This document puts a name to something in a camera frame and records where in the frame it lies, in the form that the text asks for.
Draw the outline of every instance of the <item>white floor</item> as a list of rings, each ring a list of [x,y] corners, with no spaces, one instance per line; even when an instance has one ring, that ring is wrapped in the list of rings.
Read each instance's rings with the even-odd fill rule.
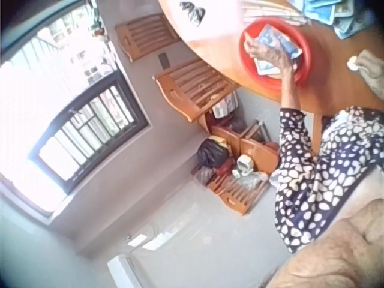
[[[246,123],[250,125],[255,119],[264,121],[272,141],[278,142],[280,103],[258,96],[243,87],[236,91],[239,97],[240,113]],[[305,126],[312,136],[313,114],[304,113],[307,115],[304,121]]]
[[[273,141],[278,141],[280,105],[238,89],[246,122],[264,120]],[[307,117],[311,131],[313,116]],[[133,258],[144,288],[254,288],[290,254],[274,227],[275,188],[268,186],[254,209],[242,217],[219,197],[190,179],[168,202],[155,211],[132,235],[160,235]],[[97,262],[107,287],[113,281],[105,263],[116,254],[129,254],[122,239]]]

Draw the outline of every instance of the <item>black and white blouse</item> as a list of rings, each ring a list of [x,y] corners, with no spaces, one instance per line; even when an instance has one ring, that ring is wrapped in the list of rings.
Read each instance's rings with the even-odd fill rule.
[[[318,158],[304,118],[299,110],[280,110],[275,226],[291,253],[320,236],[370,168],[384,168],[383,112],[339,112],[324,130]]]

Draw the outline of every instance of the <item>window frame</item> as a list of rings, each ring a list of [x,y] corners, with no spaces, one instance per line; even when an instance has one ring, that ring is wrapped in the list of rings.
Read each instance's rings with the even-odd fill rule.
[[[56,4],[26,19],[23,23],[4,31],[1,35],[1,65],[11,59],[28,41],[36,36],[38,31],[83,5],[87,5],[87,1],[58,1]]]
[[[124,102],[126,108],[131,113],[134,119],[134,124],[128,125],[128,129],[116,139],[110,139],[105,145],[105,150],[95,152],[90,160],[90,163],[83,169],[77,177],[71,177],[68,180],[63,180],[52,168],[44,162],[39,156],[41,148],[47,143],[54,135],[74,116],[73,111],[79,111],[85,105],[89,104],[93,99],[97,98],[102,92],[111,86],[115,86],[119,91],[121,100]],[[39,138],[35,146],[32,148],[28,158],[32,160],[48,177],[54,180],[64,191],[69,195],[96,167],[98,167],[105,159],[114,153],[121,145],[134,137],[137,133],[142,131],[149,125],[141,107],[139,106],[136,98],[134,97],[128,83],[117,69],[100,80],[92,84],[88,89],[73,99],[67,106],[65,106],[51,121],[48,128],[43,135]]]
[[[32,208],[33,210],[41,214],[43,217],[49,218],[54,213],[54,211],[49,212],[44,210],[43,208],[35,204],[33,201],[31,201],[28,197],[26,197],[23,193],[21,193],[20,190],[17,189],[15,185],[12,183],[12,181],[9,180],[7,177],[5,177],[1,172],[0,172],[0,184],[4,185],[4,187],[7,190],[9,190],[11,193],[13,193],[20,201],[22,201],[23,203],[28,205],[30,208]]]

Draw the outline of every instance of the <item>dark sleeve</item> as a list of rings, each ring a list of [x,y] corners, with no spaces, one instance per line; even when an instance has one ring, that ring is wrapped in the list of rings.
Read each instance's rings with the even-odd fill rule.
[[[280,109],[280,166],[288,169],[299,164],[302,166],[313,163],[311,139],[304,125],[305,115],[296,109]]]

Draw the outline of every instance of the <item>round wooden table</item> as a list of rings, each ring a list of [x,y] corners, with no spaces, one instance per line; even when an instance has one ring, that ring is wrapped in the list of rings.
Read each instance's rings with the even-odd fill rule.
[[[183,41],[204,61],[254,93],[280,101],[280,93],[258,85],[246,72],[239,57],[239,38],[247,26],[243,0],[193,1],[206,13],[199,27],[188,20],[179,0],[159,0],[169,22]],[[286,0],[274,0],[289,7]],[[315,115],[333,115],[352,105],[384,109],[360,75],[347,68],[347,61],[364,49],[384,59],[383,39],[375,28],[340,40],[332,27],[312,21],[298,27],[310,43],[313,66],[307,81],[298,87],[302,110]]]

